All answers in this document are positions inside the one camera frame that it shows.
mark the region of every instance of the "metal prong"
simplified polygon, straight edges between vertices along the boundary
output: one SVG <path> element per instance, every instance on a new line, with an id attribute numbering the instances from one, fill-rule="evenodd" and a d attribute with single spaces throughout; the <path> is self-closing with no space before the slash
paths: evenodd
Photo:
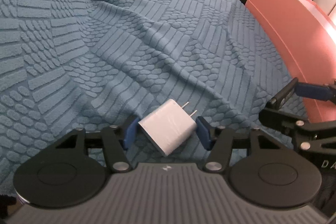
<path id="1" fill-rule="evenodd" d="M 187 104 L 189 104 L 189 102 L 186 102 L 181 108 L 184 108 Z"/>
<path id="2" fill-rule="evenodd" d="M 194 115 L 196 112 L 197 112 L 197 110 L 195 110 L 193 113 L 191 113 L 191 114 L 189 115 L 189 117 L 191 117 L 192 115 Z"/>

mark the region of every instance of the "blue gripper pad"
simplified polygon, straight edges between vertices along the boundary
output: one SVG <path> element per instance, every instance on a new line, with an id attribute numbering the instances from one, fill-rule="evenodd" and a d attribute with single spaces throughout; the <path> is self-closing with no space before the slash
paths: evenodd
<path id="1" fill-rule="evenodd" d="M 199 117 L 196 118 L 196 134 L 204 149 L 211 150 L 211 139 L 209 129 L 202 123 Z"/>
<path id="2" fill-rule="evenodd" d="M 137 126 L 140 121 L 139 117 L 136 117 L 133 122 L 125 129 L 124 132 L 124 140 L 123 140 L 123 148 L 124 150 L 128 150 L 131 145 L 135 141 L 135 137 L 137 135 Z"/>
<path id="3" fill-rule="evenodd" d="M 297 96 L 320 101 L 328 101 L 333 97 L 333 93 L 328 86 L 311 85 L 306 83 L 297 83 L 295 87 L 295 94 Z"/>

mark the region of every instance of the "white power adapter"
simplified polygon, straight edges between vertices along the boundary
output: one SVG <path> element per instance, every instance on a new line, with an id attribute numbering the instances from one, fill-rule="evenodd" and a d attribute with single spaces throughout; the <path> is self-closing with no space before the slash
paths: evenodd
<path id="1" fill-rule="evenodd" d="M 169 99 L 139 122 L 144 133 L 164 156 L 179 147 L 196 129 L 196 123 L 191 118 L 196 111 L 189 116 L 183 107 Z"/>

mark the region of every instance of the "embossed pattern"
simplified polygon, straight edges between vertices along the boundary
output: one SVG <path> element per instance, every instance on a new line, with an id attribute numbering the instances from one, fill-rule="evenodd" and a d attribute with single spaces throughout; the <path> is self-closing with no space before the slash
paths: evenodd
<path id="1" fill-rule="evenodd" d="M 243 131 L 290 79 L 238 0 L 0 0 L 0 193 L 13 194 L 16 168 L 75 127 L 144 117 L 173 98 Z M 297 98 L 285 110 L 305 115 Z M 207 152 L 193 134 L 163 158 L 139 134 L 126 155 L 135 165 Z M 90 156 L 104 164 L 100 150 Z"/>

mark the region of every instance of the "logo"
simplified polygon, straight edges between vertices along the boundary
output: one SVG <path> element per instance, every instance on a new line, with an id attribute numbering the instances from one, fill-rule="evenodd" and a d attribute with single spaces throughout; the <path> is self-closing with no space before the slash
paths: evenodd
<path id="1" fill-rule="evenodd" d="M 161 167 L 161 169 L 163 169 L 164 171 L 169 171 L 172 170 L 172 167 L 170 165 L 166 165 L 164 167 Z"/>
<path id="2" fill-rule="evenodd" d="M 329 165 L 329 161 L 328 160 L 324 160 L 323 163 L 322 163 L 322 166 L 321 168 L 327 168 Z M 335 169 L 336 170 L 336 162 L 334 162 L 334 164 L 329 167 L 329 169 Z"/>

